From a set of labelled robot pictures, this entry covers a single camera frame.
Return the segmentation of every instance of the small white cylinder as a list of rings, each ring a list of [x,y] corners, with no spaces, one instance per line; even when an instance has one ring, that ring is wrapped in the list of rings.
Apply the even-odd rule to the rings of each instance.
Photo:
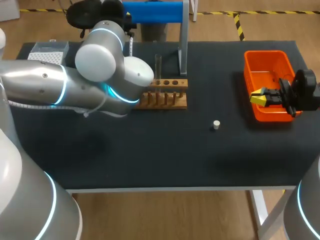
[[[217,130],[219,127],[220,127],[220,121],[218,120],[213,121],[213,128]]]

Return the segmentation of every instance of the dark tabletop mat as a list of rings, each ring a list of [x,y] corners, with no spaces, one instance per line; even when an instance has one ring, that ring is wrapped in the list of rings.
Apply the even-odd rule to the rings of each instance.
[[[26,43],[18,59],[26,59]],[[72,66],[78,43],[70,44]],[[258,123],[243,70],[248,50],[282,50],[306,64],[293,41],[190,42],[187,110],[134,110],[118,119],[69,110],[12,108],[26,152],[66,189],[296,185],[320,151],[320,111],[293,123]],[[177,44],[135,43],[152,68],[177,78]],[[209,131],[213,120],[221,122]]]

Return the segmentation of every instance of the floor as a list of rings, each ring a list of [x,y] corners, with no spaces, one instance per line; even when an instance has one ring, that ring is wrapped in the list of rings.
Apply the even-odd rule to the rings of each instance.
[[[65,8],[68,0],[61,0]],[[21,9],[59,9],[57,0],[19,0]],[[318,0],[199,0],[199,12],[320,11]],[[309,68],[320,79],[320,15],[241,14],[247,41],[295,40]],[[7,35],[5,59],[15,59],[25,42],[50,39],[79,41],[80,31],[62,13],[22,12],[20,19],[0,22]],[[176,24],[168,41],[177,41]],[[189,41],[239,41],[234,19],[199,15],[189,24]],[[268,211],[281,190],[263,192]],[[254,240],[256,226],[245,191],[97,193],[76,196],[83,214],[82,240]],[[272,238],[284,240],[283,230]]]

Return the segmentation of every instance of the white box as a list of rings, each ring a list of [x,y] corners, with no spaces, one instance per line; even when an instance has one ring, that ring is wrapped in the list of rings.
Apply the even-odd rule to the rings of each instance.
[[[0,22],[20,18],[18,0],[0,0]]]

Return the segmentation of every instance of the orange tray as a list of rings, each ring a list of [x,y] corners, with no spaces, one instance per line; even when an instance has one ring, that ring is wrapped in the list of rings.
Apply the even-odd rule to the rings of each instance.
[[[292,83],[295,77],[290,61],[283,51],[246,51],[244,53],[244,79],[249,96],[252,92],[266,87],[280,89],[279,78]],[[268,107],[252,103],[255,118],[260,122],[291,122],[285,108],[279,105]]]

